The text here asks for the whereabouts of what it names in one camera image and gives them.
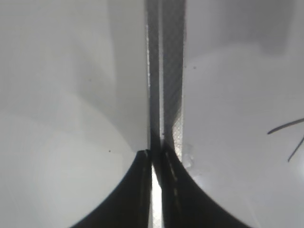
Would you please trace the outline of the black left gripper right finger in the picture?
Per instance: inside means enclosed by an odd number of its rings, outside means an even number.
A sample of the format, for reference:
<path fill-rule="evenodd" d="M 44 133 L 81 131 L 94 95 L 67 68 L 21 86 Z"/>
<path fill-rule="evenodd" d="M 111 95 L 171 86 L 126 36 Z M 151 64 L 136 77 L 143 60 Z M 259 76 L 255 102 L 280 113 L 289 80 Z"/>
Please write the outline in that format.
<path fill-rule="evenodd" d="M 160 152 L 163 222 L 166 228 L 247 228 L 192 179 L 166 143 Z"/>

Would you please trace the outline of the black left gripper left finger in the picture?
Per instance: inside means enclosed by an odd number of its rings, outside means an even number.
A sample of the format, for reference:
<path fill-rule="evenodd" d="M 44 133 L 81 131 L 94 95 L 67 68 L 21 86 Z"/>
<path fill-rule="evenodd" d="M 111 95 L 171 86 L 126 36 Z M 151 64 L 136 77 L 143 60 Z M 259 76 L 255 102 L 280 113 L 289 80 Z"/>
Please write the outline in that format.
<path fill-rule="evenodd" d="M 147 228 L 151 190 L 151 152 L 138 151 L 124 178 L 111 194 L 72 227 Z"/>

